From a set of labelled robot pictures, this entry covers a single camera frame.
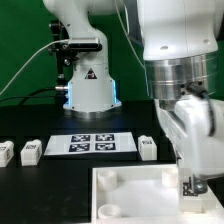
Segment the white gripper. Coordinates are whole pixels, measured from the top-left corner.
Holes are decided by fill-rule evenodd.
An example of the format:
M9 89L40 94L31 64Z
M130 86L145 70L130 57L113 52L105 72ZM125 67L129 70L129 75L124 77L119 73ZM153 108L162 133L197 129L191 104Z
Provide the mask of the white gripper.
M195 194L208 191L207 181L224 176L224 101L211 100L215 113L215 133L209 135L210 120L205 100L191 96L177 101L169 112L155 101L159 124L171 141L174 150L184 160L192 173L200 179L193 179Z

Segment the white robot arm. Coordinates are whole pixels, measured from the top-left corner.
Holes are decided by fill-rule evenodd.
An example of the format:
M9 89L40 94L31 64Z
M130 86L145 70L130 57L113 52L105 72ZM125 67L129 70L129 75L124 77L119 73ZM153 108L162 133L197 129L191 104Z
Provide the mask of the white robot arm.
M126 9L126 0L43 0L67 39L59 51L73 66L64 109L83 118L120 106L108 72L106 36L91 26L92 15ZM217 35L224 0L135 0L129 15L143 44L144 69L161 128L179 164L191 174L196 194L224 176L224 101L214 100Z

